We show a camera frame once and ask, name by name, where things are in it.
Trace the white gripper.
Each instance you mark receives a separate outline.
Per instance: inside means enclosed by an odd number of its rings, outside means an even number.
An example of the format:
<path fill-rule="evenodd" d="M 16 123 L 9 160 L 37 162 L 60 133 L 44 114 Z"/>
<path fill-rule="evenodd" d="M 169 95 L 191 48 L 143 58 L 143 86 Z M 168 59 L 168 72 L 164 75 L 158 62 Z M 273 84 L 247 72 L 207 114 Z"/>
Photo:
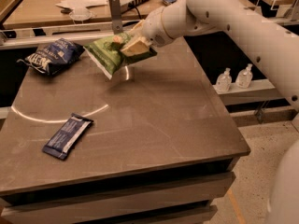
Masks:
<path fill-rule="evenodd" d="M 123 46 L 121 52 L 127 56 L 135 56 L 146 53 L 150 50 L 150 43 L 156 47 L 163 47 L 173 42 L 163 24 L 164 7 L 151 11 L 146 19 L 139 21 L 129 32 L 135 37 Z"/>

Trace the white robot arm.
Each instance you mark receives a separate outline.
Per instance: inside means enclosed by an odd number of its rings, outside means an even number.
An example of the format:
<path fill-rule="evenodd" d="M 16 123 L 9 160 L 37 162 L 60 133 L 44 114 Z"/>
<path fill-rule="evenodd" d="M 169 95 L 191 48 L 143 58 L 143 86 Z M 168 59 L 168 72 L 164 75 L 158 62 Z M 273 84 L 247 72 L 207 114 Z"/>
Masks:
<path fill-rule="evenodd" d="M 179 0 L 159 7 L 133 33 L 156 47 L 185 35 L 221 30 L 299 111 L 299 36 L 239 0 Z M 264 224 L 299 224 L 299 142 L 279 163 Z"/>

